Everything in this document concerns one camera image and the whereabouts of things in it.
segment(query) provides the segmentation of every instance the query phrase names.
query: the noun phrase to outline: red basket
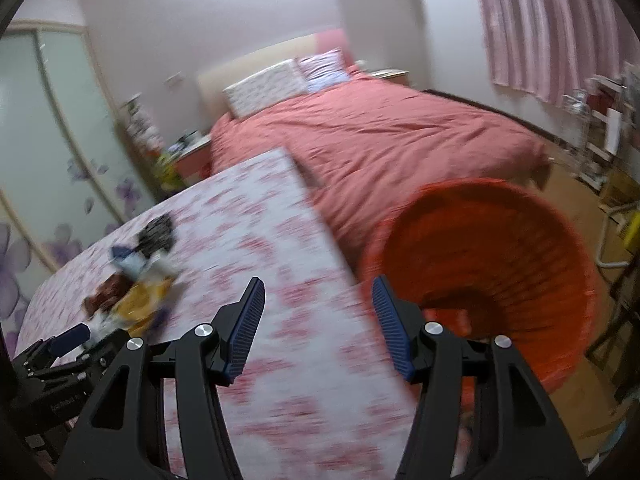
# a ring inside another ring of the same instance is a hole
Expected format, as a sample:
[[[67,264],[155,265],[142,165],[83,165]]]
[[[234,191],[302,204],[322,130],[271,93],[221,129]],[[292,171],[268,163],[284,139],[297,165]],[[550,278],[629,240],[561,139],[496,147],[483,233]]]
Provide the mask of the red basket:
[[[433,184],[395,208],[360,267],[370,305],[379,274],[458,335],[511,337],[549,393],[593,331],[596,277],[577,233],[549,204],[501,180]],[[462,405],[473,405],[467,382]]]

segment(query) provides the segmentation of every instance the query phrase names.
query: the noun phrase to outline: baseboard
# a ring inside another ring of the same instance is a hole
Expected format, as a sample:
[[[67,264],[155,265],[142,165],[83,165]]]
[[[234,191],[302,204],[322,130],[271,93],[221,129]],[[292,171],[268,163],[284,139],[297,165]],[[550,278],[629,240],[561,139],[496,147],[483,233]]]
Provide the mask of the baseboard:
[[[454,94],[448,94],[446,92],[441,92],[440,90],[424,90],[425,93],[427,94],[433,94],[433,95],[437,95],[439,97],[446,97],[447,99],[451,99],[453,101],[458,101],[460,103],[464,103],[466,105],[471,105],[471,106],[475,106],[476,108],[481,108],[482,110],[487,110],[489,112],[494,112],[496,114],[500,114],[508,119],[511,119],[512,121],[516,121],[518,124],[524,126],[527,130],[531,130],[532,132],[538,134],[541,137],[544,137],[546,140],[550,140],[551,142],[554,142],[556,144],[565,144],[565,142],[560,139],[559,137],[555,136],[554,134],[544,130],[543,128],[540,128],[539,126],[536,126],[535,124],[530,123],[529,121],[525,121],[524,119],[521,119],[518,116],[515,115],[511,115],[508,114],[507,112],[503,112],[502,110],[498,110],[497,108],[493,108],[491,106],[487,106],[487,105],[483,105],[481,103],[478,103],[476,101],[472,101],[471,99],[466,99],[464,97],[460,97]]]

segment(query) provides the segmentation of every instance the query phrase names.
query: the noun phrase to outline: bedside table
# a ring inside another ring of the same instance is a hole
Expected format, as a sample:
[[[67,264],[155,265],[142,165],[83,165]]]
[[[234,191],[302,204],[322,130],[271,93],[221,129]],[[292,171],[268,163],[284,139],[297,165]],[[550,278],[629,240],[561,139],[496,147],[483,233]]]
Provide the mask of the bedside table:
[[[384,70],[376,70],[375,72],[369,72],[371,77],[377,79],[386,79],[392,83],[397,83],[404,86],[411,86],[409,82],[408,70],[396,70],[395,68],[385,68]]]
[[[211,139],[207,135],[186,148],[175,161],[175,169],[189,186],[202,180],[200,171],[211,162],[210,146]]]

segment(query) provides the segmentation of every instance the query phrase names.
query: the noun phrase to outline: pillow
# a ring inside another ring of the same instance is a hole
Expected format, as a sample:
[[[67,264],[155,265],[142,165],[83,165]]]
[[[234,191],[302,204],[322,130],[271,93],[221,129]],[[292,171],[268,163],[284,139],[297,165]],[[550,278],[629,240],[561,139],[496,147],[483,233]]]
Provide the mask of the pillow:
[[[345,70],[340,48],[334,48],[324,54],[301,57],[298,59],[298,66],[305,77],[309,93],[319,92],[351,79]]]
[[[244,120],[276,103],[306,94],[306,82],[295,61],[287,59],[242,81],[223,92],[233,115]]]

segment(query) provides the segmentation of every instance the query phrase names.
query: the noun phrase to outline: white wall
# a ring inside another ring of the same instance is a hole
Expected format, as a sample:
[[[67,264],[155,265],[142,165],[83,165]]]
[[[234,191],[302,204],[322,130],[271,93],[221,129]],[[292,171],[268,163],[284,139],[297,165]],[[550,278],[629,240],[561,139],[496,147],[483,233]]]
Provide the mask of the white wall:
[[[415,88],[430,86],[421,0],[338,1],[355,59],[369,70],[409,70]]]
[[[163,137],[210,126],[196,74],[261,47],[340,27],[335,0],[81,0],[117,102],[142,92]],[[164,82],[182,72],[177,88]]]
[[[532,94],[491,82],[478,0],[423,1],[433,89],[516,115],[552,134],[561,133],[564,112]],[[569,128],[562,136],[575,142],[575,133]]]
[[[45,22],[84,25],[80,0],[24,0],[14,20],[43,20]]]

